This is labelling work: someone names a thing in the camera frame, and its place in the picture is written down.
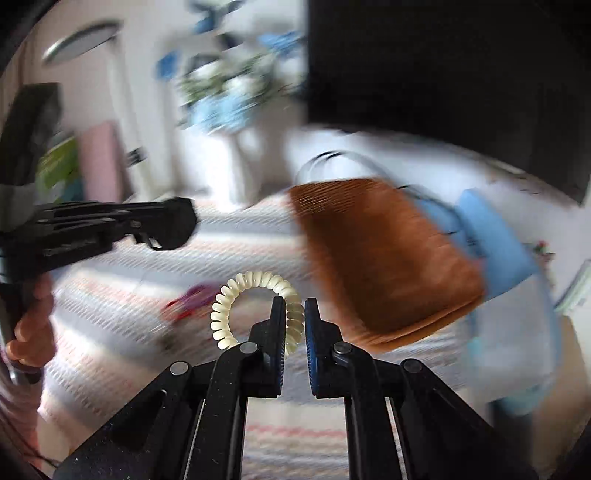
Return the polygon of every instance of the striped tablecloth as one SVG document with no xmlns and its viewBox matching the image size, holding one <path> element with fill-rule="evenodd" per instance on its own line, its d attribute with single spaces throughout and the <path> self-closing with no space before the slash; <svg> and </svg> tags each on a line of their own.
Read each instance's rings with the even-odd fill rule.
<svg viewBox="0 0 591 480">
<path fill-rule="evenodd" d="M 56 284 L 58 352 L 47 366 L 40 413 L 66 435 L 71 449 L 172 362 L 197 365 L 219 356 L 208 310 L 174 329 L 163 328 L 158 318 L 163 305 L 189 287 L 219 287 L 238 272 L 269 270 L 304 298 L 317 297 L 323 319 L 334 315 L 310 278 L 287 195 L 230 215 L 206 198 L 195 198 L 194 205 L 201 224 L 185 247 L 154 252 L 125 240 L 70 267 Z M 268 318 L 272 295 L 259 288 L 237 300 L 230 322 L 239 340 Z M 451 325 L 381 358 L 418 358 L 457 389 L 459 338 Z M 305 346 L 286 360 L 282 396 L 251 399 L 246 423 L 243 478 L 348 478 L 342 402 L 312 397 Z"/>
</svg>

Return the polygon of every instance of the wall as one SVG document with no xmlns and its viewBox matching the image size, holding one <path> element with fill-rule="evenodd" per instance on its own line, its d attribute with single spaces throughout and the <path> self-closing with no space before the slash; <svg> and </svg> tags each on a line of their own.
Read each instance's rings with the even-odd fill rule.
<svg viewBox="0 0 591 480">
<path fill-rule="evenodd" d="M 40 22 L 35 33 L 34 79 L 62 82 L 67 126 L 80 131 L 112 118 L 105 59 L 100 48 L 59 68 L 40 67 L 42 53 L 57 39 L 88 22 L 109 17 L 125 21 L 121 37 L 133 103 L 160 189 L 195 189 L 204 185 L 204 163 L 214 160 L 199 157 L 199 145 L 191 143 L 187 132 L 180 134 L 179 141 L 170 141 L 170 95 L 154 78 L 156 61 L 186 38 L 196 21 L 184 0 L 62 0 Z M 305 4 L 303 0 L 249 0 L 229 21 L 234 30 L 251 36 L 271 27 L 302 28 Z M 378 160 L 400 182 L 422 184 L 444 200 L 453 202 L 462 190 L 478 188 L 521 240 L 548 240 L 557 253 L 553 264 L 555 296 L 567 287 L 582 261 L 591 257 L 591 207 L 579 208 L 565 202 L 550 189 L 530 195 L 521 191 L 521 183 L 502 176 L 491 183 L 490 168 L 475 161 L 474 155 L 433 142 L 404 135 L 343 135 L 303 128 L 303 124 L 301 106 L 295 104 L 279 102 L 262 112 L 253 148 L 258 149 L 266 181 L 293 181 L 301 165 L 312 156 L 334 148 L 348 148 Z M 173 161 L 176 151 L 183 152 L 178 168 Z M 328 177 L 358 173 L 354 166 L 342 161 L 326 172 Z"/>
</svg>

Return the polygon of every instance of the white vase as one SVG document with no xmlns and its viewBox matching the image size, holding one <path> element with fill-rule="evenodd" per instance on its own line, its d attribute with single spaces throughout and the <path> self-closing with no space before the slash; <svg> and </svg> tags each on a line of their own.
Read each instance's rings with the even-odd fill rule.
<svg viewBox="0 0 591 480">
<path fill-rule="evenodd" d="M 203 135 L 207 186 L 222 212 L 244 210 L 256 203 L 261 174 L 241 146 L 239 134 L 218 131 Z"/>
</svg>

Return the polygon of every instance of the black device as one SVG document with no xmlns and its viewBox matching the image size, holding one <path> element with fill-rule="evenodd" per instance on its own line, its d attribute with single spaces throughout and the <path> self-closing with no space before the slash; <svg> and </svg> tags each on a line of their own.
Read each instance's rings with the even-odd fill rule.
<svg viewBox="0 0 591 480">
<path fill-rule="evenodd" d="M 374 360 L 305 305 L 312 393 L 344 398 L 349 476 L 401 479 L 386 398 L 409 480 L 537 479 L 497 433 L 418 360 Z M 215 362 L 176 362 L 74 451 L 54 480 L 238 480 L 248 397 L 281 394 L 285 301 Z"/>
<path fill-rule="evenodd" d="M 581 0 L 310 0 L 309 121 L 459 145 L 584 199 L 591 11 Z"/>
<path fill-rule="evenodd" d="M 110 251 L 126 235 L 153 250 L 182 247 L 197 226 L 189 199 L 160 203 L 67 202 L 36 206 L 37 164 L 61 115 L 59 85 L 25 85 L 0 137 L 0 336 L 33 302 L 36 278 L 55 268 Z M 11 362 L 16 384 L 38 382 L 41 371 Z"/>
</svg>

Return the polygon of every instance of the beige surface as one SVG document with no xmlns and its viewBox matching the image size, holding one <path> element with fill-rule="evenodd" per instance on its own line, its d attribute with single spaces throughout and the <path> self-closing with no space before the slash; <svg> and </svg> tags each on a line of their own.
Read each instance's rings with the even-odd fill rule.
<svg viewBox="0 0 591 480">
<path fill-rule="evenodd" d="M 541 477 L 551 473 L 571 448 L 591 413 L 591 387 L 573 325 L 563 317 L 563 361 L 556 383 L 533 417 L 532 464 Z"/>
</svg>

